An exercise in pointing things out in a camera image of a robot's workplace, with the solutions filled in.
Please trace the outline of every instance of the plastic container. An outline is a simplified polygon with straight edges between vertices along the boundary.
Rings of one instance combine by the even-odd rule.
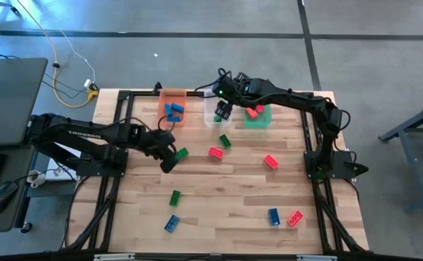
[[[179,116],[181,121],[174,125],[175,127],[182,127],[184,126],[185,121],[185,114],[187,113],[186,108],[186,100],[187,100],[187,90],[185,89],[160,89],[160,100],[158,102],[158,120],[160,120],[163,116],[166,116],[165,111],[165,104],[177,104],[184,108],[184,113],[179,113],[173,111],[173,116]],[[168,119],[161,120],[161,128],[164,127],[171,127],[173,125],[172,122],[168,122]]]
[[[272,121],[271,105],[265,105],[264,111],[258,113],[258,116],[255,119],[252,119],[247,112],[243,109],[243,120],[244,127],[246,128],[266,128]]]
[[[210,89],[204,90],[203,91],[203,95],[204,97],[209,97],[209,96],[214,96],[215,94],[213,93],[213,91],[211,91]],[[215,122],[214,121],[214,111],[216,110],[216,107],[218,105],[219,102],[219,98],[207,98],[207,99],[203,99],[203,113],[204,113],[204,119],[205,119],[205,124],[206,126],[208,126],[209,128],[227,128],[231,125],[232,122],[232,113],[231,116],[229,116],[229,118],[227,120],[224,120],[221,118],[220,122]]]

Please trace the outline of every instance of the desk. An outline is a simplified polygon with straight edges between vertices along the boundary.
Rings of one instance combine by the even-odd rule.
[[[32,145],[2,147],[0,153],[5,154],[3,168],[1,169],[0,184],[5,181],[14,181],[28,174],[34,155]],[[19,181],[19,189],[7,208],[0,214],[0,232],[10,230],[15,224],[21,195],[25,190],[25,179]]]
[[[112,122],[118,91],[100,91],[94,122]],[[334,101],[330,91],[315,95]],[[156,128],[157,109],[157,97],[136,97],[133,115]],[[313,190],[305,177],[300,112],[273,105],[273,122],[267,129],[244,128],[243,109],[234,107],[233,113],[229,128],[208,128],[203,121],[203,100],[188,97],[185,125],[175,128],[173,135],[176,147],[186,147],[189,156],[170,174],[162,173],[159,162],[151,157],[129,151],[110,252],[321,253]],[[223,133],[232,148],[219,162],[208,156],[208,149],[222,148],[218,137]],[[342,135],[337,145],[344,147]],[[266,154],[279,161],[277,170],[265,166]],[[94,214],[100,180],[92,177],[79,189],[70,217],[70,242]],[[343,180],[332,180],[332,188],[339,219],[351,236],[368,248],[355,191]],[[168,205],[173,190],[181,192],[177,208]],[[274,207],[281,218],[281,225],[275,227],[268,221],[268,209]],[[300,210],[304,218],[292,228],[286,219],[295,210]],[[172,214],[181,221],[173,233],[168,233],[164,227]],[[327,223],[329,242],[334,246],[332,227]]]

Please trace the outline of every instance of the yellow cable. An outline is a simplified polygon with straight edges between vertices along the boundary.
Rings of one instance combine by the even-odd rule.
[[[55,49],[52,40],[50,39],[49,35],[46,33],[46,31],[44,30],[44,28],[42,28],[42,26],[37,22],[37,20],[30,14],[30,12],[24,7],[24,5],[22,5],[22,3],[20,2],[20,0],[17,0],[18,3],[20,3],[21,7],[25,10],[25,12],[28,13],[28,15],[30,16],[30,18],[32,18],[32,20],[34,20],[34,22],[36,22],[36,24],[40,27],[40,29],[42,30],[42,32],[44,33],[46,39],[49,41],[50,46],[52,46],[52,50],[53,50],[53,55],[54,55],[54,62],[57,64],[58,63],[58,55],[57,55],[57,50]],[[58,101],[61,102],[62,104],[64,104],[66,107],[69,108],[81,108],[84,107],[88,104],[88,102],[90,100],[92,100],[94,97],[98,96],[98,91],[92,91],[89,90],[89,92],[87,93],[87,100],[79,105],[71,105],[71,104],[67,104],[66,102],[64,102],[61,97],[59,97],[59,94],[57,92],[57,72],[58,72],[58,68],[55,67],[54,68],[54,74],[53,74],[53,92],[54,95],[57,97]]]

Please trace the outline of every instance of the orange bin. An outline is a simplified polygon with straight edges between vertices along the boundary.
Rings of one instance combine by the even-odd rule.
[[[160,101],[158,102],[158,120],[166,116],[165,104],[177,104],[184,108],[184,113],[179,113],[173,111],[173,116],[179,116],[181,121],[175,123],[174,127],[184,126],[185,114],[187,112],[185,104],[187,100],[187,90],[186,89],[160,89]],[[161,120],[160,127],[172,127],[173,123],[168,122],[168,119]]]

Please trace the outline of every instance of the computer mouse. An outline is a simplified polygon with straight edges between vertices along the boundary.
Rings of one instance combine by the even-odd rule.
[[[0,213],[2,213],[13,199],[19,186],[12,181],[0,185]]]

